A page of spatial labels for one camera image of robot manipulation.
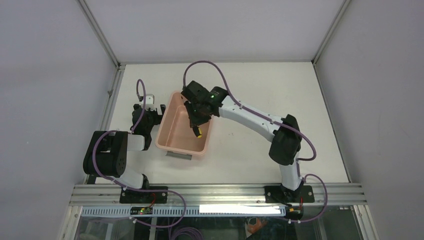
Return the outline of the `black yellow screwdriver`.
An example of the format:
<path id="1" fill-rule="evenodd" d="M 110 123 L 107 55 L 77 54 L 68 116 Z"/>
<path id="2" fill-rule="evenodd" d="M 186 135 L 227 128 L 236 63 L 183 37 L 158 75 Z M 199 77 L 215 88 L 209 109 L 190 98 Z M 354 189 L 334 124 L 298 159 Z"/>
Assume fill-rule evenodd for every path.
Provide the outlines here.
<path id="1" fill-rule="evenodd" d="M 202 131 L 198 126 L 193 127 L 192 130 L 197 138 L 201 138 L 203 136 Z"/>

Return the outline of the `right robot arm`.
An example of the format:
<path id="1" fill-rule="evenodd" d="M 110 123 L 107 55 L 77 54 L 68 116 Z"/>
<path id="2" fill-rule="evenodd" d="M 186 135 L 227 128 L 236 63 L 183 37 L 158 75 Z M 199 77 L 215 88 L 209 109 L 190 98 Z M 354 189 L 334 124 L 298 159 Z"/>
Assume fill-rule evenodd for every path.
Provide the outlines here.
<path id="1" fill-rule="evenodd" d="M 202 136 L 201 125 L 208 123 L 212 117 L 221 117 L 237 122 L 269 141 L 268 155 L 278 164 L 281 173 L 279 190 L 271 191 L 271 197 L 287 205 L 301 198 L 305 183 L 299 166 L 303 137 L 294 116 L 288 114 L 278 118 L 261 113 L 234 101 L 224 88 L 215 86 L 207 90 L 196 81 L 184 86 L 181 95 L 186 99 L 184 106 L 189 125 L 197 138 Z"/>

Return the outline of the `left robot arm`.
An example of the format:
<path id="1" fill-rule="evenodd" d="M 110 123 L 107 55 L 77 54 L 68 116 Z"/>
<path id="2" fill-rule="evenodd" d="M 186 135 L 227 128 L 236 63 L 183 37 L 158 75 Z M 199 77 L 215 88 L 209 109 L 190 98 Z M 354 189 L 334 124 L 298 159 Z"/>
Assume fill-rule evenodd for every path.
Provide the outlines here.
<path id="1" fill-rule="evenodd" d="M 150 186 L 145 174 L 135 172 L 127 166 L 129 151 L 147 151 L 152 143 L 151 132 L 161 123 L 162 115 L 156 107 L 135 104 L 131 113 L 132 123 L 137 123 L 134 135 L 127 131 L 116 131 L 101 137 L 105 131 L 94 131 L 83 160 L 83 171 L 94 177 L 102 175 L 124 184 L 121 188 L 121 204 L 165 204 L 168 200 L 166 186 Z"/>

